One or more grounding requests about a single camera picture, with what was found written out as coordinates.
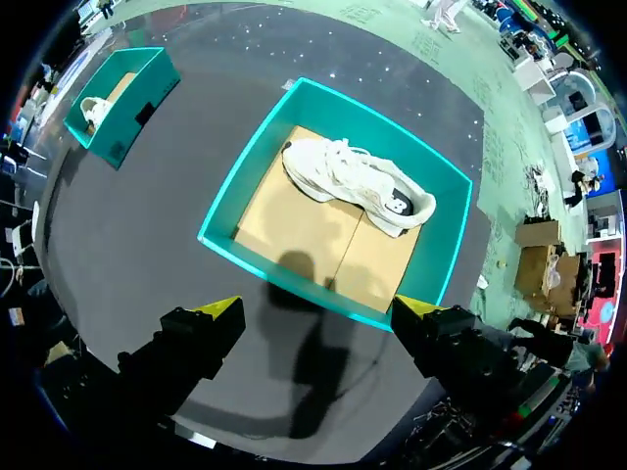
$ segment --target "plastic bag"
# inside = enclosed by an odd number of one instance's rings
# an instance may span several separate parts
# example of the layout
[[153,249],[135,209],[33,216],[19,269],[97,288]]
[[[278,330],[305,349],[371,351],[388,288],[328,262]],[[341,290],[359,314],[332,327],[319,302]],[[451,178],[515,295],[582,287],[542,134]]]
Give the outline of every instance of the plastic bag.
[[552,255],[549,258],[549,274],[547,275],[547,284],[549,285],[549,289],[554,289],[561,282],[561,276],[557,272],[558,261],[558,255]]

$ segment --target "shoe insole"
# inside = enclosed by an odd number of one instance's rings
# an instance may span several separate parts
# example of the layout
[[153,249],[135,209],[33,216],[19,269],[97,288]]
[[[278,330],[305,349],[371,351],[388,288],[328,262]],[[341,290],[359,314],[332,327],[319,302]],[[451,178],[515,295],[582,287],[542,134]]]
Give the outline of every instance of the shoe insole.
[[392,192],[392,197],[392,201],[385,204],[388,211],[398,215],[413,215],[413,203],[410,198],[396,188]]

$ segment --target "green carpet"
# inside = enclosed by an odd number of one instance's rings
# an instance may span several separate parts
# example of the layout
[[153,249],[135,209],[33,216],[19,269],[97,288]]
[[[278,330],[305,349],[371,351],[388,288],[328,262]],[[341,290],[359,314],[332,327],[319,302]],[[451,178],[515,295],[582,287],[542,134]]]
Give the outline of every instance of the green carpet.
[[[97,22],[90,32],[156,10],[191,3],[212,2],[131,0],[117,5],[115,15],[107,22]],[[515,226],[534,209],[523,169],[542,165],[554,181],[557,190],[550,195],[550,212],[560,220],[562,239],[571,254],[579,251],[585,240],[585,210],[580,205],[573,213],[566,212],[540,111],[514,81],[510,60],[499,47],[495,28],[469,6],[456,18],[462,33],[449,35],[425,27],[420,20],[429,18],[432,11],[427,13],[410,0],[251,3],[297,8],[376,34],[429,64],[484,111],[483,177],[477,206],[492,221],[483,266],[483,275],[490,286],[483,293],[475,292],[468,306],[484,321],[500,328],[514,316],[526,316],[529,307],[513,289],[520,256],[520,249],[513,243]],[[442,106],[446,106],[446,96],[442,97]]]

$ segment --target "teal box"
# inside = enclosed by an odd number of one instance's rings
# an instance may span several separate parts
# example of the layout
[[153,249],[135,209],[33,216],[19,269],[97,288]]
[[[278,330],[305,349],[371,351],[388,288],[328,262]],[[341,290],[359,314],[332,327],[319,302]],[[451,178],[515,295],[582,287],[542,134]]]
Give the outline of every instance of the teal box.
[[397,294],[438,305],[458,258],[472,181],[395,122],[306,78],[300,78],[290,88],[248,142],[217,192],[198,240],[282,289],[362,323],[392,331],[389,310],[382,313],[336,294],[232,239],[265,172],[296,125],[328,139],[348,138],[352,146],[394,161],[407,176],[435,196],[437,209],[420,229]]
[[[127,73],[135,73],[98,129],[89,135],[80,103],[85,97],[107,99]],[[73,102],[64,124],[80,145],[119,168],[152,111],[166,98],[180,75],[163,47],[120,49],[94,73]]]

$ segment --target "shoe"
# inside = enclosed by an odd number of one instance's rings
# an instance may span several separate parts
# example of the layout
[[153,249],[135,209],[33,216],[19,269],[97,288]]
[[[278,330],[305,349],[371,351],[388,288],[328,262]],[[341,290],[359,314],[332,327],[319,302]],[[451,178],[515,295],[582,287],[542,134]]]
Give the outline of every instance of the shoe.
[[426,222],[435,198],[389,160],[349,147],[348,140],[299,139],[282,150],[283,166],[310,198],[361,206],[374,225],[397,238]]
[[83,117],[88,123],[94,126],[94,129],[98,129],[102,121],[105,120],[107,113],[111,109],[112,104],[102,98],[83,98],[80,102],[80,109],[82,110]]
[[432,22],[430,20],[420,20],[420,22],[422,24],[424,24],[425,26],[430,27],[431,29],[437,29],[438,28],[438,26],[434,22]]

